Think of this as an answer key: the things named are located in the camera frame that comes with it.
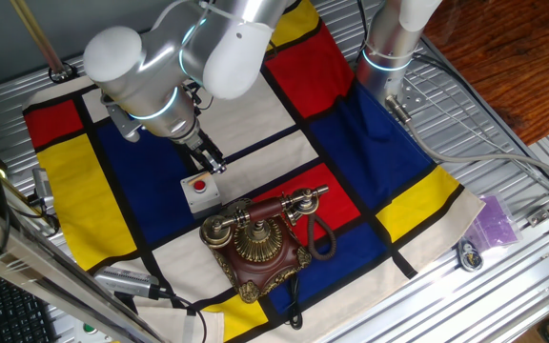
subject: ornate brass telephone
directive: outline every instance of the ornate brass telephone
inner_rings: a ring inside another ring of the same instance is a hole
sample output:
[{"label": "ornate brass telephone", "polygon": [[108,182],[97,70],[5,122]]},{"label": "ornate brass telephone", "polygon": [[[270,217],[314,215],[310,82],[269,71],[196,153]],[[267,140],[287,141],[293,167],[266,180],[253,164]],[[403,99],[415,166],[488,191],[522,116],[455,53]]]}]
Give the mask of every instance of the ornate brass telephone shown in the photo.
[{"label": "ornate brass telephone", "polygon": [[302,215],[315,213],[328,190],[300,189],[257,203],[240,199],[205,220],[200,238],[244,302],[255,302],[311,263],[286,219],[295,225]]}]

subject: purple cloth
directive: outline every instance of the purple cloth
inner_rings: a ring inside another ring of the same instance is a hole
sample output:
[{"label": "purple cloth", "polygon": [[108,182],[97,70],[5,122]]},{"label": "purple cloth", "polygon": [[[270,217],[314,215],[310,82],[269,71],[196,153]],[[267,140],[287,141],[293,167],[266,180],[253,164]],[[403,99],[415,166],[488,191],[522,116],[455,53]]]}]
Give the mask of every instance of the purple cloth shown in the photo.
[{"label": "purple cloth", "polygon": [[484,195],[480,199],[486,205],[467,230],[465,237],[476,246],[479,252],[518,242],[511,219],[499,204],[497,197]]},{"label": "purple cloth", "polygon": [[484,232],[486,243],[492,248],[518,242],[519,240],[512,228],[510,218],[505,214],[497,197],[486,195],[482,196],[481,200],[486,205],[480,214],[478,214],[476,221]]}]

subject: red cloth patch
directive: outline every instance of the red cloth patch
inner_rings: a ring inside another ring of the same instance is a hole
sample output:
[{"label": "red cloth patch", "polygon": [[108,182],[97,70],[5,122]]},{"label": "red cloth patch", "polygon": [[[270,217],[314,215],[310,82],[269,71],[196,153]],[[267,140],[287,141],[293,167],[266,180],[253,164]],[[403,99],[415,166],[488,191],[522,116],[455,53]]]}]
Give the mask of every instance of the red cloth patch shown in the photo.
[{"label": "red cloth patch", "polygon": [[[321,201],[319,201],[319,208],[316,213],[332,228],[332,230],[359,217],[359,211],[342,187],[340,187],[332,172],[324,164],[320,164],[305,171],[284,184],[255,197],[254,201],[280,196],[281,192],[291,194],[293,191],[300,188],[315,188],[321,185],[328,185],[330,191],[321,195]],[[306,246],[308,242],[307,226],[308,217],[304,215],[298,220],[295,227],[292,227],[292,230],[303,246]],[[315,223],[315,240],[324,235],[325,231],[321,229],[319,224]]]},{"label": "red cloth patch", "polygon": [[265,65],[304,118],[329,109],[355,77],[323,23],[316,35]]},{"label": "red cloth patch", "polygon": [[25,115],[25,122],[35,149],[84,128],[73,100],[31,111]]}]

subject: gray cable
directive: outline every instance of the gray cable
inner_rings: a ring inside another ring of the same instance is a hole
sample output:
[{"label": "gray cable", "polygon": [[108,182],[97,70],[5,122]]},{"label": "gray cable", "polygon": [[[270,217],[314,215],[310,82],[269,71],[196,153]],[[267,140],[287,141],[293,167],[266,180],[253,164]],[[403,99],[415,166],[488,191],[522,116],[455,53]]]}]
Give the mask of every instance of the gray cable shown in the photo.
[{"label": "gray cable", "polygon": [[420,138],[420,135],[418,135],[417,129],[415,128],[415,125],[412,123],[412,120],[406,121],[406,126],[408,127],[408,129],[412,133],[412,136],[415,138],[415,140],[420,145],[420,147],[423,150],[425,150],[425,152],[427,152],[428,155],[444,162],[470,163],[470,162],[486,161],[486,160],[492,160],[492,159],[510,159],[510,160],[526,162],[534,166],[541,167],[545,171],[549,172],[549,166],[547,164],[541,161],[535,160],[531,157],[517,155],[513,153],[491,153],[491,154],[478,155],[478,156],[461,156],[461,157],[446,156],[432,150],[431,148],[429,148],[429,146],[427,146],[427,144],[425,144],[422,138]]},{"label": "gray cable", "polygon": [[[321,228],[323,228],[323,230],[325,230],[328,236],[330,236],[330,243],[332,243],[332,246],[330,247],[330,250],[326,254],[320,254],[315,248],[315,221],[319,223]],[[319,261],[327,261],[334,256],[334,254],[336,253],[336,236],[334,235],[334,231],[332,230],[332,228],[330,228],[329,225],[327,225],[323,221],[323,219],[321,219],[315,213],[309,214],[308,235],[309,235],[308,249],[314,259],[317,259]]]}]

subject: fabric mat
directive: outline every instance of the fabric mat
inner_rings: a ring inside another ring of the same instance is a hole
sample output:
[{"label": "fabric mat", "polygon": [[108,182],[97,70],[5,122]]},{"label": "fabric mat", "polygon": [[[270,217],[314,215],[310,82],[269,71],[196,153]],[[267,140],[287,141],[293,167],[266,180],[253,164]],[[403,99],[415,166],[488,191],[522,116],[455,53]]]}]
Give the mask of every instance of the fabric mat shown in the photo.
[{"label": "fabric mat", "polygon": [[[189,155],[146,131],[126,141],[94,85],[53,87],[24,110],[78,264],[157,276],[205,312],[224,313],[229,342],[317,340],[451,249],[483,206],[357,83],[310,1],[286,10],[273,41],[253,87],[215,99],[199,119],[229,161],[214,176],[222,201],[330,187],[317,214],[334,229],[337,251],[299,273],[300,331],[285,325],[287,285],[243,303],[200,241],[179,183],[198,172]],[[306,225],[293,227],[303,245]],[[318,225],[315,239],[329,250]]]}]

